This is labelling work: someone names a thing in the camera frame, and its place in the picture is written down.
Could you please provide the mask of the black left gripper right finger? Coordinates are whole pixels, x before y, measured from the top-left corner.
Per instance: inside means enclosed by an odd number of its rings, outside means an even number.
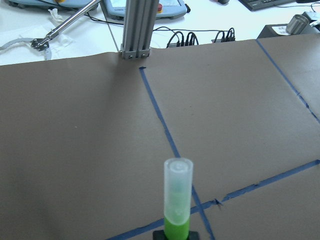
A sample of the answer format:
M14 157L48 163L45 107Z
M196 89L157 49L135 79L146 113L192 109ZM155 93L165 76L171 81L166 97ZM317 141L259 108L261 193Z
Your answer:
M200 235L197 231L189 231L187 240L200 240Z

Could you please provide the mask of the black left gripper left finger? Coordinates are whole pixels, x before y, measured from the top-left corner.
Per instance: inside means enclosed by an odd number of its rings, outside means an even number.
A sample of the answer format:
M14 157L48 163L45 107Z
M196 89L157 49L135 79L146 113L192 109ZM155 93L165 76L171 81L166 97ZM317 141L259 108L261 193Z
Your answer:
M155 230L152 233L153 240L166 240L166 236L163 230Z

